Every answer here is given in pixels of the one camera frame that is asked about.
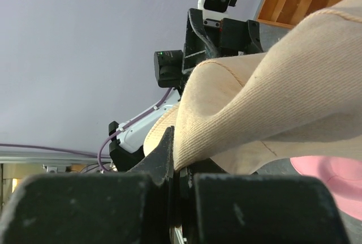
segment cloth seam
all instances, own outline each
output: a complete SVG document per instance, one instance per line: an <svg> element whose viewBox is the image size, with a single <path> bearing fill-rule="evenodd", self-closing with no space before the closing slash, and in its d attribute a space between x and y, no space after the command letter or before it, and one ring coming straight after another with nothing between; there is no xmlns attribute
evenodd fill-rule
<svg viewBox="0 0 362 244"><path fill-rule="evenodd" d="M264 146L265 146L265 148L267 148L273 155L275 155L276 157L278 157L277 156L277 154L274 152L274 151L272 151L272 149L270 149L263 141L260 141Z"/></svg>
<svg viewBox="0 0 362 244"><path fill-rule="evenodd" d="M219 63L219 62L216 62L216 61L204 61L202 63L200 63L198 65L198 67L201 67L201 66L205 66L205 65L208 65L208 64L216 64L218 66L221 66L223 67L225 70L227 70L234 78L235 80L242 86L244 87L245 84L242 82L242 80L237 76L237 74L235 74L232 69L230 69L229 67L225 66L224 64L222 63Z"/></svg>
<svg viewBox="0 0 362 244"><path fill-rule="evenodd" d="M335 9L328 9L328 8L318 10L318 11L310 14L308 16L308 18L312 18L313 16L321 15L321 14L336 15L336 16L339 16L342 19L346 19L346 20L351 21L351 22L362 23L362 18L359 17L359 16L351 15L351 14L348 14L348 13L343 12L343 11L338 11L338 10L335 10Z"/></svg>

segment wooden cubby shelf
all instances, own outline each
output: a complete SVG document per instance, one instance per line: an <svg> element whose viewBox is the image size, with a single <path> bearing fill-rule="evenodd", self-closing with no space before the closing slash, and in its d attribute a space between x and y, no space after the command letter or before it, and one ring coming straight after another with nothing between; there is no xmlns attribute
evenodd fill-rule
<svg viewBox="0 0 362 244"><path fill-rule="evenodd" d="M293 28L305 16L341 0L264 0L257 20L261 23Z"/></svg>

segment folded cloth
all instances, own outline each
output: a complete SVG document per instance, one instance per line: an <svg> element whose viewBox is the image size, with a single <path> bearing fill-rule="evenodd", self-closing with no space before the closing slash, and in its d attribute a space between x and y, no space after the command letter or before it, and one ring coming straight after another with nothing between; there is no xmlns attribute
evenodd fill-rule
<svg viewBox="0 0 362 244"><path fill-rule="evenodd" d="M150 131L145 154L175 124L176 170L208 157L243 174L289 157L362 160L360 47L362 0L343 0L306 17L266 54L205 61Z"/></svg>

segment lavender wall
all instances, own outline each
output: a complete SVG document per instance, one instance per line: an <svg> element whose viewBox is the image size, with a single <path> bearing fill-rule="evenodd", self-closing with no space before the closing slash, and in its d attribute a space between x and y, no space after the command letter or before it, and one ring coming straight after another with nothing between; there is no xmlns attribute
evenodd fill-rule
<svg viewBox="0 0 362 244"><path fill-rule="evenodd" d="M239 0L235 19L261 0ZM0 142L96 151L164 90L155 50L181 49L197 0L0 0Z"/></svg>

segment pink cloth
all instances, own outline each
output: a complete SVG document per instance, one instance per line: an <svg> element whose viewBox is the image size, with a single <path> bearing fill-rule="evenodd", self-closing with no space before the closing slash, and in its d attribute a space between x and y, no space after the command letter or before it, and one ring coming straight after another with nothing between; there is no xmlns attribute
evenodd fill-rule
<svg viewBox="0 0 362 244"><path fill-rule="evenodd" d="M327 156L295 157L290 161L299 174L320 179L341 211L362 220L362 162Z"/></svg>

